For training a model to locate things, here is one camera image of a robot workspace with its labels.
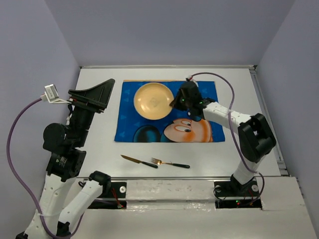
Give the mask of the blue cartoon placemat cloth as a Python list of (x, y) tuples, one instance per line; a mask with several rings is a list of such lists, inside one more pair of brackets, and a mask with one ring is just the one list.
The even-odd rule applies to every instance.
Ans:
[(122, 83), (116, 142), (224, 142), (223, 127), (199, 117), (191, 119), (187, 112), (173, 109), (160, 120), (149, 120), (134, 107), (136, 91), (148, 81)]

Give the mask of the yellow plate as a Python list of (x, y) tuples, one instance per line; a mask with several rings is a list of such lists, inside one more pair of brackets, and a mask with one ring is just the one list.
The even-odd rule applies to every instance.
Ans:
[(138, 88), (133, 103), (137, 113), (148, 120), (160, 120), (170, 114), (174, 96), (164, 84), (151, 82)]

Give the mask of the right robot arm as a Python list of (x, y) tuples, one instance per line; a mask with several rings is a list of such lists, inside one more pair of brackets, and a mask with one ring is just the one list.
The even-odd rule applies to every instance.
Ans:
[(170, 105), (177, 110), (187, 111), (191, 119), (203, 119), (217, 123), (231, 131), (241, 162), (231, 175), (229, 189), (234, 195), (243, 194), (257, 174), (263, 158), (276, 146), (276, 140), (264, 115), (253, 116), (232, 110), (235, 99), (224, 107), (212, 98), (203, 98), (195, 82), (185, 82), (179, 88)]

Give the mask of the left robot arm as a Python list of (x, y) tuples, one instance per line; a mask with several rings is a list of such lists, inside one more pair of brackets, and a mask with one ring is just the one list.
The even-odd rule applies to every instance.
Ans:
[(107, 108), (114, 79), (108, 79), (85, 90), (69, 90), (68, 100), (60, 99), (54, 85), (45, 87), (40, 101), (51, 104), (66, 104), (69, 116), (66, 124), (51, 123), (43, 132), (43, 149), (51, 153), (45, 183), (37, 200), (30, 188), (18, 177), (36, 205), (35, 214), (27, 229), (19, 233), (18, 239), (69, 239), (79, 228), (84, 212), (95, 199), (109, 194), (111, 177), (103, 172), (90, 174), (81, 191), (66, 206), (66, 197), (82, 168), (86, 152), (84, 146), (95, 114)]

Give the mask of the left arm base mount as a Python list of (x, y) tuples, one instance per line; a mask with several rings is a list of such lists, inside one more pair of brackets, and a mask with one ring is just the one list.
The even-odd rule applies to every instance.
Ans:
[(111, 183), (110, 189), (103, 188), (102, 194), (93, 201), (90, 209), (121, 210), (126, 209), (127, 183), (115, 181)]

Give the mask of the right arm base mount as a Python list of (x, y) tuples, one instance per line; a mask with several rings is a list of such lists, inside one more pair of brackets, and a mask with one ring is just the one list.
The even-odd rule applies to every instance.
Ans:
[(231, 181), (214, 181), (213, 194), (216, 209), (262, 209), (260, 191), (255, 179), (247, 186), (233, 188)]

